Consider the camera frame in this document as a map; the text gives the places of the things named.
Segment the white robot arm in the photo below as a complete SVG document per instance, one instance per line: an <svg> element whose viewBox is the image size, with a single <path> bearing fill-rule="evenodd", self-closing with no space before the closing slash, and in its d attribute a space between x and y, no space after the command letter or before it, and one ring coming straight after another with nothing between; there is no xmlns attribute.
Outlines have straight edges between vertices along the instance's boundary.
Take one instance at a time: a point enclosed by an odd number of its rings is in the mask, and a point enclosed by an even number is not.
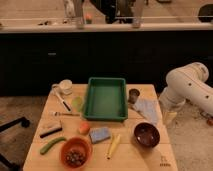
<svg viewBox="0 0 213 171"><path fill-rule="evenodd" d="M187 100L197 105L205 117L213 119L213 87L206 84L208 77L208 68L200 62L193 62L167 73L167 86L159 96L165 125L177 116Z"/></svg>

